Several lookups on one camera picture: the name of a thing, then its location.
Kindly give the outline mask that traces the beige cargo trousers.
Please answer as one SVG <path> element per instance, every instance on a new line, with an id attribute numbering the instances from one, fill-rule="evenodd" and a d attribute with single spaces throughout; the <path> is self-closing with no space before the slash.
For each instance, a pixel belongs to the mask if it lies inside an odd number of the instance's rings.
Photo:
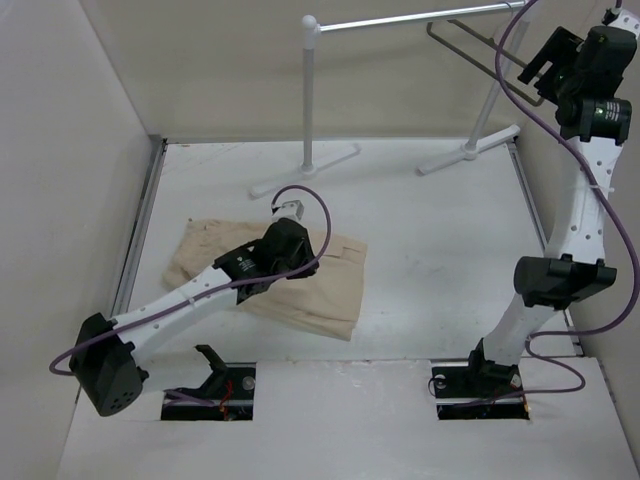
<path id="1" fill-rule="evenodd" d="M 169 290 L 184 285 L 221 255 L 262 237 L 266 228 L 265 223 L 256 222 L 188 221 L 162 274 L 163 284 Z M 239 309 L 290 328 L 348 341 L 360 316 L 367 250 L 363 242 L 334 234 L 315 275 L 279 280 Z"/>

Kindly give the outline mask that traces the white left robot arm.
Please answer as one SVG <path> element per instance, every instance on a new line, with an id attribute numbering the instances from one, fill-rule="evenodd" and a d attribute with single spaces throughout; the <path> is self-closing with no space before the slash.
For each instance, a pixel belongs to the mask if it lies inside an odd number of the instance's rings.
<path id="1" fill-rule="evenodd" d="M 97 313 L 81 325 L 69 368 L 96 412 L 113 416 L 155 389 L 150 360 L 166 342 L 220 311 L 238 306 L 281 280 L 316 273 L 309 233 L 281 218 L 264 235 L 218 259 L 158 300 L 112 319 Z"/>

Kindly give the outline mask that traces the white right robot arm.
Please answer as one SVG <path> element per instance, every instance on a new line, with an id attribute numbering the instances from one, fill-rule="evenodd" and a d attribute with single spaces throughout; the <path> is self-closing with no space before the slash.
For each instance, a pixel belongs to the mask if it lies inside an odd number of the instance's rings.
<path id="1" fill-rule="evenodd" d="M 559 127 L 553 134 L 569 153 L 554 228 L 543 256 L 518 261 L 513 300 L 466 365 L 434 368 L 437 397 L 490 402 L 524 395 L 519 363 L 532 341 L 545 336 L 543 325 L 614 284 L 617 271 L 605 261 L 603 229 L 611 215 L 612 171 L 632 116 L 630 102 L 616 92 L 637 46 L 634 24 L 595 26 L 585 37 L 559 27 L 520 73 L 520 82 L 555 105 Z"/>

